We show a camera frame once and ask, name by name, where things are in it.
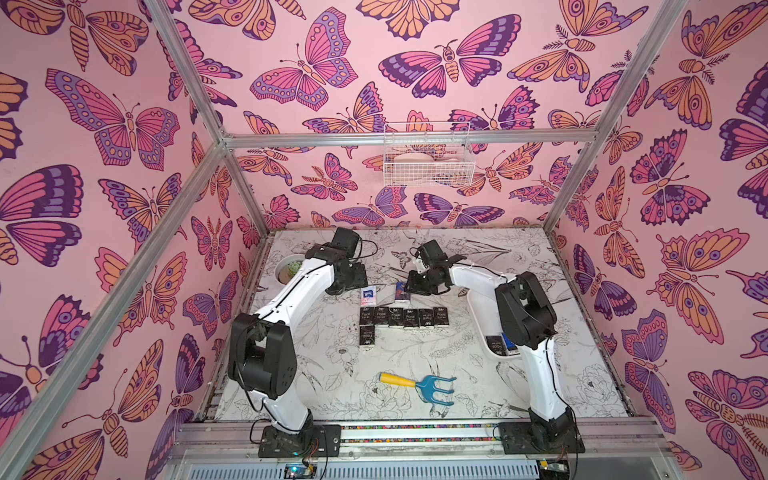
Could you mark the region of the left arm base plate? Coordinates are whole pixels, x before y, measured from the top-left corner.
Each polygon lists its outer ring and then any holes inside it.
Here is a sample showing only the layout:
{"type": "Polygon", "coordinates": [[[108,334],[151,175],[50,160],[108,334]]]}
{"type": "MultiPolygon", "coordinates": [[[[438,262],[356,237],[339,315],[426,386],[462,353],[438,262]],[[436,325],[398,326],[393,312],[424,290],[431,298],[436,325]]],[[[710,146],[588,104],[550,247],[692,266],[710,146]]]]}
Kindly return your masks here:
{"type": "Polygon", "coordinates": [[[285,433],[275,427],[263,429],[259,440],[260,458],[338,457],[342,428],[338,424],[312,425],[300,433],[285,433]]]}

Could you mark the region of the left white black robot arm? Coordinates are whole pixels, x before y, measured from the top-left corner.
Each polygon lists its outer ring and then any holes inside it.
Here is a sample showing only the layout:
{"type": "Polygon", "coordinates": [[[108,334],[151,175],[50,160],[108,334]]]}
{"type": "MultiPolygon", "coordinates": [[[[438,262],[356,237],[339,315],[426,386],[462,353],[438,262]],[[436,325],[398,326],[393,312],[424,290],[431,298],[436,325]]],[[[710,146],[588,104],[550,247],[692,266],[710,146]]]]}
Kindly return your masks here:
{"type": "Polygon", "coordinates": [[[298,272],[255,313],[240,313],[231,328],[228,377],[249,402],[259,400],[271,425],[288,435],[309,429],[310,410],[298,397],[298,373],[292,329],[324,295],[368,285],[358,253],[361,238],[351,229],[337,228],[331,241],[313,245],[298,272]]]}

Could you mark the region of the pink white tissue pack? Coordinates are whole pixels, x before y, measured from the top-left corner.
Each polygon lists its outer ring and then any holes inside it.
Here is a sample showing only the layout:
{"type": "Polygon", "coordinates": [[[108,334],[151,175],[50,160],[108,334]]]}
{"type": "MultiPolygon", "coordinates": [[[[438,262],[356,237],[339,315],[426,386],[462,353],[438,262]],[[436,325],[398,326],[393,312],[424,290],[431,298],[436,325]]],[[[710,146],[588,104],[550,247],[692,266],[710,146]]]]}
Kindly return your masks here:
{"type": "Polygon", "coordinates": [[[360,289],[360,306],[363,308],[375,307],[377,305],[377,287],[366,286],[360,289]]]}

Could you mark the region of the blue red illustrated tissue pack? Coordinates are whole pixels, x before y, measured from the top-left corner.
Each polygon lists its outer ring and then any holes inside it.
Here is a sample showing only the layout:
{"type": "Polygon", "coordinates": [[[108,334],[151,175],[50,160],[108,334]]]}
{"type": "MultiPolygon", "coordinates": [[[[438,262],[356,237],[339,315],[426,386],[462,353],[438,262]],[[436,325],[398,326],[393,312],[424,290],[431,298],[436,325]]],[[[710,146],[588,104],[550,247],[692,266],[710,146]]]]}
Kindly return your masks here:
{"type": "Polygon", "coordinates": [[[396,283],[394,302],[398,305],[407,305],[411,302],[411,293],[406,290],[405,282],[396,283]]]}

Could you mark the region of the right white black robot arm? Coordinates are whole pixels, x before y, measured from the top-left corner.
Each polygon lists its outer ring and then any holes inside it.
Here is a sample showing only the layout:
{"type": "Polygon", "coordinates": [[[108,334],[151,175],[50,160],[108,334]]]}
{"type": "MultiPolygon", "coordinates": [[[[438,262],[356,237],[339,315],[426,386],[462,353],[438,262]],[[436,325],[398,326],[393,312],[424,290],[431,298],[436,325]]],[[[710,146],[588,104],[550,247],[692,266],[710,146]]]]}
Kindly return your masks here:
{"type": "Polygon", "coordinates": [[[481,334],[499,334],[520,353],[528,381],[532,433],[558,439],[575,426],[573,409],[561,394],[554,337],[557,315],[538,278],[531,272],[497,273],[463,255],[447,255],[437,241],[416,249],[416,268],[405,290],[414,295],[447,293],[457,286],[481,334]]]}

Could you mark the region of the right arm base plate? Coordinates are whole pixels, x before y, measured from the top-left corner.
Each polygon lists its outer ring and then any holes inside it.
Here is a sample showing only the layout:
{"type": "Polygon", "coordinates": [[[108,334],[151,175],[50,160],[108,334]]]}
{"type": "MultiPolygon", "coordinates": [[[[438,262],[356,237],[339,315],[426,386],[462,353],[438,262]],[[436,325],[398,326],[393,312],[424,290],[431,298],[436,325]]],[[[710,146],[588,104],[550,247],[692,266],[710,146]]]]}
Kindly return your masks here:
{"type": "Polygon", "coordinates": [[[557,426],[547,422],[502,422],[498,425],[497,435],[507,455],[582,454],[586,451],[572,424],[557,426]]]}

